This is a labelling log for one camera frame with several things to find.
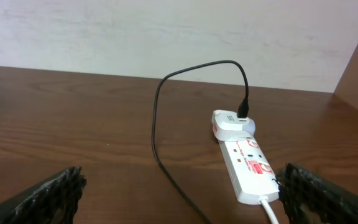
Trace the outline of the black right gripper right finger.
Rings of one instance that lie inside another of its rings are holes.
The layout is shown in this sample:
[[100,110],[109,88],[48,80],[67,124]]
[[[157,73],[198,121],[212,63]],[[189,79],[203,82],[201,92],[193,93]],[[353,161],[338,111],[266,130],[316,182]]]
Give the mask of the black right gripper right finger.
[[358,196],[308,169],[288,163],[275,181],[290,224],[358,224]]

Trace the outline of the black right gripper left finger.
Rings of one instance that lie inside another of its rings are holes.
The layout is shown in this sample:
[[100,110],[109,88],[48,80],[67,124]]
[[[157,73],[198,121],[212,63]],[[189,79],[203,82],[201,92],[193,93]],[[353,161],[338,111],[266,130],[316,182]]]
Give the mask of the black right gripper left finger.
[[0,203],[0,224],[73,224],[86,179],[82,167],[63,169]]

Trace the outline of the white usb charger adapter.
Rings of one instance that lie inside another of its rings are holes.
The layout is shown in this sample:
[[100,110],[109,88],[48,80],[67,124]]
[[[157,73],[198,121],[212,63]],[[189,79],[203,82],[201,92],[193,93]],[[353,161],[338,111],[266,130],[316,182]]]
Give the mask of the white usb charger adapter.
[[219,141],[242,141],[255,133],[255,123],[250,118],[238,118],[237,113],[215,110],[211,118],[213,133]]

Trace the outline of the white power strip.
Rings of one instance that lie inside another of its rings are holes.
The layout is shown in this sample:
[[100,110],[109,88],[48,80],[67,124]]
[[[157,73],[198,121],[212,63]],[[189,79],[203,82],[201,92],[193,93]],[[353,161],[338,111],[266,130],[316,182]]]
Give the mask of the white power strip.
[[258,205],[278,199],[275,173],[254,138],[219,141],[230,180],[240,203]]

